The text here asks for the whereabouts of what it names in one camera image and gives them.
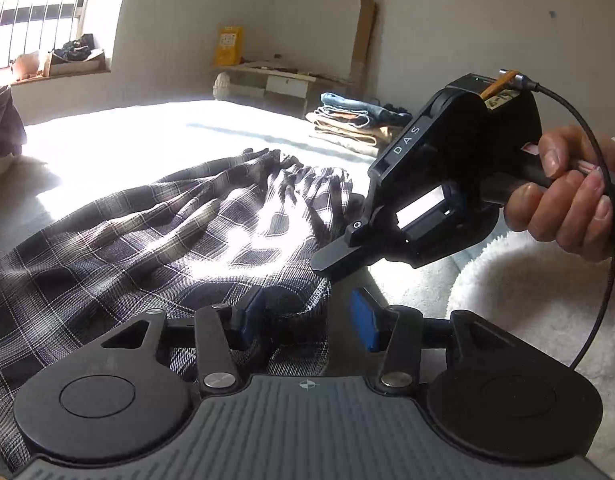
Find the person's right hand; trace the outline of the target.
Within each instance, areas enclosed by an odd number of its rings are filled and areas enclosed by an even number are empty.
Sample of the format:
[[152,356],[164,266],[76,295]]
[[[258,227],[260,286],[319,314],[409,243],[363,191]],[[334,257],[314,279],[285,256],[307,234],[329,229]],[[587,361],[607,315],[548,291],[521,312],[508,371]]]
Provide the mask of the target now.
[[573,159],[597,165],[584,131],[559,127],[539,140],[539,158],[551,180],[546,190],[528,183],[510,195],[504,208],[509,229],[527,231],[539,242],[555,242],[569,254],[600,262],[611,254],[612,208],[599,170],[582,174]]

